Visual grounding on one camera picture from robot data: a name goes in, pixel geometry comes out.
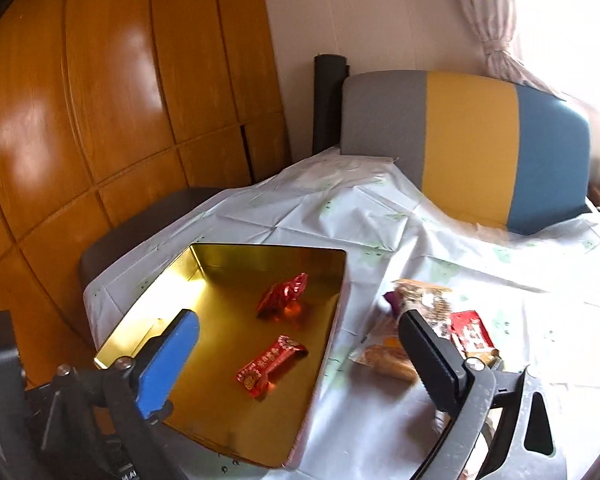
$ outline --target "blue gripper pad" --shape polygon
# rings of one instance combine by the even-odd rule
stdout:
[[[168,335],[138,377],[136,405],[144,418],[164,405],[184,363],[198,342],[200,322],[195,312],[182,310],[174,321],[177,324],[167,327],[165,333],[169,332]]]

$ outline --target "wrapped candy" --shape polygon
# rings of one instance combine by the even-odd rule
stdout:
[[[235,376],[251,397],[259,396],[269,386],[269,375],[290,357],[306,355],[307,349],[298,341],[281,335],[269,348],[243,367]]]
[[[304,292],[307,278],[306,272],[301,272],[288,282],[273,284],[260,299],[256,315],[281,314],[285,307],[296,301]]]

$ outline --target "metal screw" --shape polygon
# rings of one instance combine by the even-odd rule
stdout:
[[[466,365],[471,368],[471,370],[475,370],[476,372],[484,370],[484,363],[477,357],[469,357],[466,360]]]
[[[60,365],[58,367],[58,375],[60,377],[64,377],[65,375],[69,375],[71,373],[71,367],[69,365]]]
[[[117,370],[123,371],[123,370],[129,370],[129,368],[132,367],[132,365],[134,364],[134,360],[131,357],[119,357],[116,359],[116,362],[113,363],[114,367],[116,367]]]

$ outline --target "gold tin tray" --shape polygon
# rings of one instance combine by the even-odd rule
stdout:
[[[345,251],[334,249],[193,244],[131,307],[96,355],[96,365],[135,356],[182,308],[193,310],[200,339],[171,392],[174,412],[167,425],[218,453],[266,467],[288,465],[328,354],[345,260]],[[300,272],[309,275],[300,312],[280,320],[256,318],[264,292]],[[281,334],[309,353],[263,400],[252,399],[235,375]]]

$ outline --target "curtain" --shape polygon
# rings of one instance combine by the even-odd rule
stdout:
[[[487,75],[558,94],[532,74],[511,51],[516,32],[515,0],[460,0],[462,11],[482,42]]]

